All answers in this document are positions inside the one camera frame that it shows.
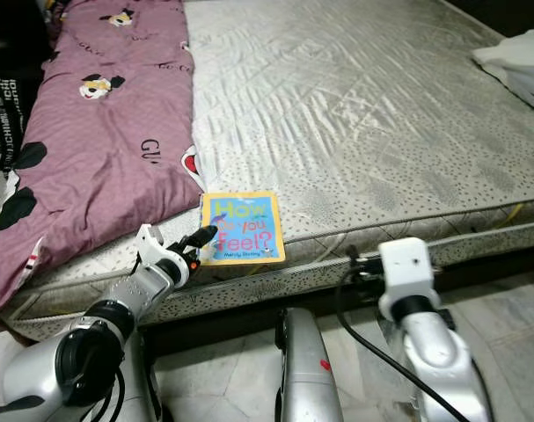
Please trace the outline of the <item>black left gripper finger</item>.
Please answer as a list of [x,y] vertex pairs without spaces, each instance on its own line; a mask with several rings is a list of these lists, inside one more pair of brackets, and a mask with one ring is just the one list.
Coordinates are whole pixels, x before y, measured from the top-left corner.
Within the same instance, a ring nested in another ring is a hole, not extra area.
[[185,236],[185,253],[199,254],[200,250],[214,240],[217,232],[218,227],[216,225],[207,225],[195,230],[190,236]]

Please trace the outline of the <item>blue yellow children's book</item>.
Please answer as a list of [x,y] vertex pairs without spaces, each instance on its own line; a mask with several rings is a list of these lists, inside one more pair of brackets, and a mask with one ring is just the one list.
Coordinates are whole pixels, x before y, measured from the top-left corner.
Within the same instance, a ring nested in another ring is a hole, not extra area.
[[204,266],[286,261],[282,215],[275,193],[204,193],[201,224],[217,228],[214,240],[200,254]]

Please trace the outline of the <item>white pillow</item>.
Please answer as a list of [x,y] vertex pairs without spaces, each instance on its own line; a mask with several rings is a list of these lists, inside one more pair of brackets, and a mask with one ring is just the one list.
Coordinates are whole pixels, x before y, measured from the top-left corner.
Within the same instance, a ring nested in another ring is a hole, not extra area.
[[472,59],[488,74],[534,108],[534,31],[477,48]]

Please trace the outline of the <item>silver robot right leg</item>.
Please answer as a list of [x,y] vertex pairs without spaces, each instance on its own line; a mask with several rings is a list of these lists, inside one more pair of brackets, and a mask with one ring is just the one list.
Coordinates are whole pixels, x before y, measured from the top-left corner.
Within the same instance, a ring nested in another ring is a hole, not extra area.
[[315,316],[303,307],[280,312],[275,345],[282,351],[282,382],[275,422],[346,422]]

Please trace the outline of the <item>silver robot leg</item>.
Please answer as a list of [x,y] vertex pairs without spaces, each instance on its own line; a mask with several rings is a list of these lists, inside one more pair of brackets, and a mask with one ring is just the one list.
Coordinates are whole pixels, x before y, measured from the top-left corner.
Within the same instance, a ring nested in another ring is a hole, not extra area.
[[275,422],[346,422],[315,316],[303,307],[280,312],[275,345],[282,351],[282,382]]
[[115,422],[170,422],[170,415],[159,402],[153,359],[146,353],[143,333],[130,335],[123,350],[122,405]]

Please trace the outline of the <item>silver robot left leg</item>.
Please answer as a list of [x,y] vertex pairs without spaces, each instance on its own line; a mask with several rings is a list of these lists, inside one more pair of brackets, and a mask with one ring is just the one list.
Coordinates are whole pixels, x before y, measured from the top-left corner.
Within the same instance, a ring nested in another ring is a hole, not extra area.
[[115,422],[170,422],[170,415],[159,402],[153,359],[146,353],[143,333],[130,335],[123,350],[122,405]]

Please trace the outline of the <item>mauve cartoon print blanket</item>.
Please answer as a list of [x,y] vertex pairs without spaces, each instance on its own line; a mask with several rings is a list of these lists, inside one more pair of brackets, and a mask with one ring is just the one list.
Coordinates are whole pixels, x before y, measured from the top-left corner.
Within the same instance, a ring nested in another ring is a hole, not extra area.
[[69,0],[0,209],[0,310],[38,273],[200,205],[185,0]]

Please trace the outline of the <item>grey quilted mattress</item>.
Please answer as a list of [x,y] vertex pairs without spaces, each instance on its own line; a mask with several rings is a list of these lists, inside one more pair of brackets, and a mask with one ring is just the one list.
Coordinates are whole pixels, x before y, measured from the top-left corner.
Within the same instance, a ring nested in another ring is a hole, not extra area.
[[534,248],[534,109],[443,0],[187,0],[195,165],[277,196],[286,261],[206,266],[161,324],[327,289],[346,248],[418,237],[441,266]]

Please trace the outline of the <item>black bag with white lettering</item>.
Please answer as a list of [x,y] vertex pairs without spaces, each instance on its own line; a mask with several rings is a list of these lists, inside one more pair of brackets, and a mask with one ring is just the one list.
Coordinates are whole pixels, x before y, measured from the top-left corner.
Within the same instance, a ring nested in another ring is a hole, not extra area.
[[0,171],[13,168],[24,144],[28,116],[44,80],[42,63],[42,57],[0,51]]

